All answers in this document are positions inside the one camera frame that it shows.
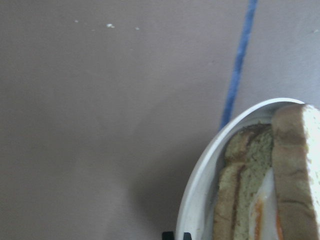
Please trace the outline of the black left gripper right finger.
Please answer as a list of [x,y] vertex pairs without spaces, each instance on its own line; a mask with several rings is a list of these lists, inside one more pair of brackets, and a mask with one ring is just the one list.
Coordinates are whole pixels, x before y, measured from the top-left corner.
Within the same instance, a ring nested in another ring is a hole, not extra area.
[[192,235],[190,232],[183,233],[183,240],[192,240]]

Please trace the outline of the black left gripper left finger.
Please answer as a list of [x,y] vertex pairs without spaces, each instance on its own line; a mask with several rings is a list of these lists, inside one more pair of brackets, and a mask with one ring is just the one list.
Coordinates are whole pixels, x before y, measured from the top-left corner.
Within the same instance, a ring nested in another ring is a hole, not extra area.
[[164,231],[161,234],[162,240],[174,240],[174,232],[173,231]]

